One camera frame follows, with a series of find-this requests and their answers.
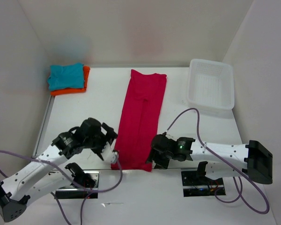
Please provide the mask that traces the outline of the pink t shirt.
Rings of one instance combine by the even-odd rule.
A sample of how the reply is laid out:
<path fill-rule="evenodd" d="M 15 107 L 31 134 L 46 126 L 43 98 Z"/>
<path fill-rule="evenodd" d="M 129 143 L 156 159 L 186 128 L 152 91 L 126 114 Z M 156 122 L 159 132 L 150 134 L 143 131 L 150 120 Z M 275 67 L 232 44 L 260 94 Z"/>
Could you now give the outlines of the pink t shirt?
<path fill-rule="evenodd" d="M 112 170 L 152 170 L 147 158 L 157 134 L 166 83 L 166 74 L 131 70 L 115 143 L 119 164 L 111 164 Z"/>

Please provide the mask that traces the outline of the teal t shirt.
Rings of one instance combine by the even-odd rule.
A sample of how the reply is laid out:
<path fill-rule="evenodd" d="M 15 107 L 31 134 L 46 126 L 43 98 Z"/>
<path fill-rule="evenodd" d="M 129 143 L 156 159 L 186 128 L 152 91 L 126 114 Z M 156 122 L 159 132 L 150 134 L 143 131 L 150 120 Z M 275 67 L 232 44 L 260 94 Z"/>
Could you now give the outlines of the teal t shirt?
<path fill-rule="evenodd" d="M 51 65 L 47 82 L 50 91 L 66 88 L 83 88 L 85 82 L 83 64 L 76 63 L 67 66 Z"/>

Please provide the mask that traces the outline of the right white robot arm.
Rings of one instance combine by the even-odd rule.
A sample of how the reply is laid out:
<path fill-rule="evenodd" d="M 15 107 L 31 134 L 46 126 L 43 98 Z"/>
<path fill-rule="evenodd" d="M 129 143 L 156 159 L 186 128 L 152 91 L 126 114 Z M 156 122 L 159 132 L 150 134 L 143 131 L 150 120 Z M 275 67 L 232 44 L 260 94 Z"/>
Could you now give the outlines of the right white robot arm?
<path fill-rule="evenodd" d="M 166 134 L 156 135 L 146 160 L 157 168 L 167 169 L 169 162 L 198 162 L 196 179 L 200 184 L 225 177 L 242 176 L 269 185 L 273 182 L 273 155 L 260 142 L 226 145 L 203 142 L 190 137 L 176 140 Z"/>

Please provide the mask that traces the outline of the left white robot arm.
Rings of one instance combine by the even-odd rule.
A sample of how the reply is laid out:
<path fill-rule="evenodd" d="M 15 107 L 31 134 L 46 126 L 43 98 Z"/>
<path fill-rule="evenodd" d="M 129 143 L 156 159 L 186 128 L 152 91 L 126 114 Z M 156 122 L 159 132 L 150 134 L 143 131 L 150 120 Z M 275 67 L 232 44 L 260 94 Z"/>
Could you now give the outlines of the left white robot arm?
<path fill-rule="evenodd" d="M 14 175 L 0 180 L 0 215 L 8 223 L 17 219 L 34 201 L 64 186 L 90 192 L 96 182 L 69 159 L 84 149 L 102 161 L 117 159 L 111 146 L 117 138 L 113 128 L 88 118 L 79 127 L 60 133 L 37 158 Z"/>

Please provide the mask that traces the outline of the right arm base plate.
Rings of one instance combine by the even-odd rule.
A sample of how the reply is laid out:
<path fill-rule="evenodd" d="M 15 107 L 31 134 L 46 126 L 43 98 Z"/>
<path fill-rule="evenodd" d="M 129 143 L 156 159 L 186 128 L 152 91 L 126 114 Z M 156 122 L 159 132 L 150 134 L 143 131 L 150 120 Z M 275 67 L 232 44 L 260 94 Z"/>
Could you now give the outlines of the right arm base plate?
<path fill-rule="evenodd" d="M 196 171 L 182 170 L 182 185 L 184 197 L 226 195 L 223 179 L 212 180 L 197 176 Z"/>

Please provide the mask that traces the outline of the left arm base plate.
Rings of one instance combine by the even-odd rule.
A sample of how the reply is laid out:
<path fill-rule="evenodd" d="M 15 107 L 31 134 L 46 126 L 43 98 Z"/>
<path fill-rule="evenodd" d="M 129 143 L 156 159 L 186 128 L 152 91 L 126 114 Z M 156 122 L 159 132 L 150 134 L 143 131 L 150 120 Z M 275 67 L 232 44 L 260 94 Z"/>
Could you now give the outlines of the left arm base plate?
<path fill-rule="evenodd" d="M 83 186 L 88 190 L 97 190 L 100 172 L 92 170 L 85 170 L 84 172 L 91 177 L 93 182 L 89 183 L 85 181 Z M 84 199 L 88 194 L 83 188 L 77 188 L 73 185 L 61 187 L 54 193 L 58 199 Z"/>

